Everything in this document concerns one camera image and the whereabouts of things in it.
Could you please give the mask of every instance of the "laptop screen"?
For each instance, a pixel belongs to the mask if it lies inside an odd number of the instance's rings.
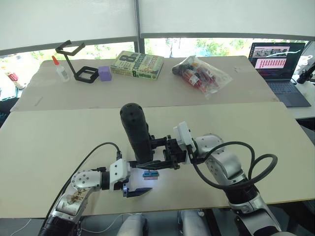
[[[253,43],[249,60],[265,80],[291,79],[305,43]]]

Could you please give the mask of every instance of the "black mounting bracket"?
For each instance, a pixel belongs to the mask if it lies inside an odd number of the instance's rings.
[[[137,161],[130,161],[130,166],[133,168],[139,168],[144,170],[161,170],[166,168],[172,168],[177,170],[180,168],[178,165],[186,160],[186,151],[181,150],[178,146],[176,139],[171,139],[171,136],[155,139],[154,136],[150,136],[150,144],[152,149],[164,146],[163,150],[164,161],[154,160],[146,163],[138,163]]]
[[[67,51],[64,51],[63,48],[68,46],[68,45],[71,45],[71,41],[68,40],[66,42],[64,42],[62,45],[60,45],[59,47],[56,48],[56,52],[59,53],[59,54],[63,54],[66,61],[68,62],[69,66],[70,66],[70,69],[72,70],[73,72],[73,76],[76,80],[78,81],[81,81],[81,82],[85,82],[85,83],[93,83],[95,81],[95,79],[98,77],[98,69],[96,68],[93,68],[93,67],[89,67],[89,66],[83,66],[78,72],[75,72],[68,56],[74,56],[76,55],[82,48],[85,47],[85,44],[84,43],[81,43],[74,51],[72,52],[67,52]],[[83,73],[87,73],[87,74],[91,74],[90,78],[89,79],[86,79],[86,78],[83,78],[81,77],[81,75]]]

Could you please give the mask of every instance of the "white roller shade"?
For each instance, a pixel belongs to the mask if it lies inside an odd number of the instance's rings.
[[[141,36],[254,33],[315,36],[315,0],[139,0]]]
[[[136,36],[134,0],[1,0],[0,50]]]

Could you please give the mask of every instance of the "book cover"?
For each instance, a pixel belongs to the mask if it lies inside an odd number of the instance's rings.
[[[163,57],[122,51],[110,66],[112,73],[156,80],[163,65]]]

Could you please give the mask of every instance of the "microphone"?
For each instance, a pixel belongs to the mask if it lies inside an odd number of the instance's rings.
[[[149,127],[142,108],[136,103],[128,103],[121,108],[120,118],[136,160],[139,163],[152,161]]]

